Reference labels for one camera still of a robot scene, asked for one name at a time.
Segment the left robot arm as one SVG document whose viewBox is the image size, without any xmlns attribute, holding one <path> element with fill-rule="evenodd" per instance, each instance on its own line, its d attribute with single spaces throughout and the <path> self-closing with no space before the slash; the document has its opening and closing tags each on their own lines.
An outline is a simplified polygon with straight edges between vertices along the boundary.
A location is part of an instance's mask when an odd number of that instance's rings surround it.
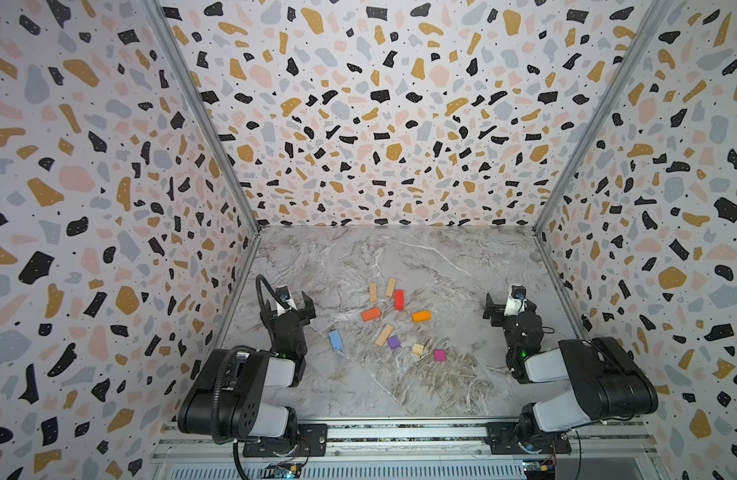
<svg viewBox="0 0 737 480">
<path fill-rule="evenodd" d="M 268 441 L 288 451 L 300 440 L 292 407 L 262 401 L 267 389 L 296 387 L 304 376 L 308 345 L 304 326 L 316 318 L 314 302 L 288 302 L 288 309 L 266 304 L 262 318 L 272 334 L 272 350 L 248 346 L 216 349 L 206 360 L 176 416 L 178 429 L 206 435 L 216 444 Z"/>
</svg>

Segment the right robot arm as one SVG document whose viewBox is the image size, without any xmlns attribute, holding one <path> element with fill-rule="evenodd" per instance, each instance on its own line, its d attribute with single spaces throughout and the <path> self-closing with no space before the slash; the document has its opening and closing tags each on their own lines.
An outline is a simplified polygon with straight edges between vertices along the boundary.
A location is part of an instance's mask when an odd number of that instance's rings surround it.
<svg viewBox="0 0 737 480">
<path fill-rule="evenodd" d="M 556 397 L 523 407 L 511 435 L 522 450 L 559 452 L 564 436 L 573 429 L 657 411 L 656 387 L 616 339 L 565 339 L 554 349 L 542 350 L 550 329 L 524 286 L 512 286 L 504 304 L 487 296 L 483 317 L 504 331 L 506 366 L 514 380 L 570 382 L 570 388 Z"/>
</svg>

